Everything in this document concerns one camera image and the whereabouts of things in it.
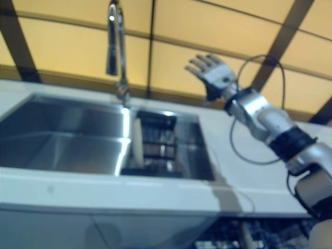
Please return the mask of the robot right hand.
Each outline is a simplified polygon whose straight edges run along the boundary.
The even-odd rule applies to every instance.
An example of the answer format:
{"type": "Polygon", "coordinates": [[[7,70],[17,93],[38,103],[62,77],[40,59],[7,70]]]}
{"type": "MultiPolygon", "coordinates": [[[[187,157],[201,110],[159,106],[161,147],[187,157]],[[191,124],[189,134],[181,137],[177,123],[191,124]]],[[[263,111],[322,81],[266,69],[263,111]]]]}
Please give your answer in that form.
{"type": "Polygon", "coordinates": [[[235,73],[217,56],[198,54],[190,59],[189,63],[185,66],[185,70],[196,76],[205,87],[204,105],[209,105],[218,99],[228,101],[238,92],[235,73]]]}

